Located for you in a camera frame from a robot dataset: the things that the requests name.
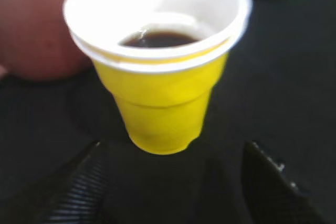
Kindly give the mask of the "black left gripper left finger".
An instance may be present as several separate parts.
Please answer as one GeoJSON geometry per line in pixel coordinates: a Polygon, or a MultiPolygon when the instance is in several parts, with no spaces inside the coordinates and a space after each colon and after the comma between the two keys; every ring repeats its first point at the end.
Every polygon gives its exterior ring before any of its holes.
{"type": "Polygon", "coordinates": [[[104,210],[111,188],[104,144],[96,142],[58,192],[36,213],[34,223],[118,223],[104,210]]]}

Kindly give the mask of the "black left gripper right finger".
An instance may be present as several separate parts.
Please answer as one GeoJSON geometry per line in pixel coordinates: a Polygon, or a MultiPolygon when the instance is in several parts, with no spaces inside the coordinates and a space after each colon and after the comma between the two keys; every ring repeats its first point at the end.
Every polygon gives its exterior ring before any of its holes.
{"type": "Polygon", "coordinates": [[[252,141],[243,148],[243,194],[254,223],[327,223],[285,164],[252,141]]]}

